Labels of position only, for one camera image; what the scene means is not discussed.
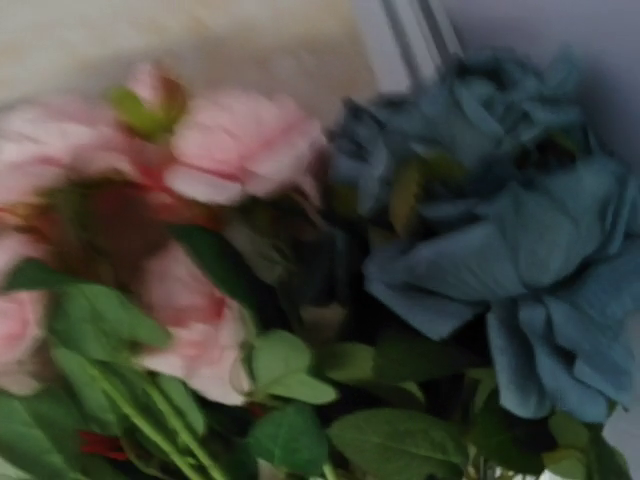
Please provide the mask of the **blue fake flower bunch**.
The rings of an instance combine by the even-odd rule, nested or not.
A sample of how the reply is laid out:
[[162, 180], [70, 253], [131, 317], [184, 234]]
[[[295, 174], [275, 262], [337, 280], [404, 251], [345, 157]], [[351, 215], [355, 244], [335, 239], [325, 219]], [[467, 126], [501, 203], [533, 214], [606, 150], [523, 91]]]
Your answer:
[[593, 135], [580, 70], [505, 51], [454, 60], [417, 90], [348, 100], [333, 177], [392, 237], [363, 264], [370, 295], [421, 333], [380, 372], [453, 369], [485, 325], [500, 406], [601, 425], [630, 402], [639, 310], [639, 180]]

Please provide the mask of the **pink fake flower bunch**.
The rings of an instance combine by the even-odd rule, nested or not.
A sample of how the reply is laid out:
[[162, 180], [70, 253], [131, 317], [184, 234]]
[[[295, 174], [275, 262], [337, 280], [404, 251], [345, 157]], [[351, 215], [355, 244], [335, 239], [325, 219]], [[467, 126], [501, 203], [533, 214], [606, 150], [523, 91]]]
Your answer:
[[153, 64], [2, 115], [3, 478], [466, 477], [372, 320], [341, 334], [359, 259], [326, 153], [293, 99]]

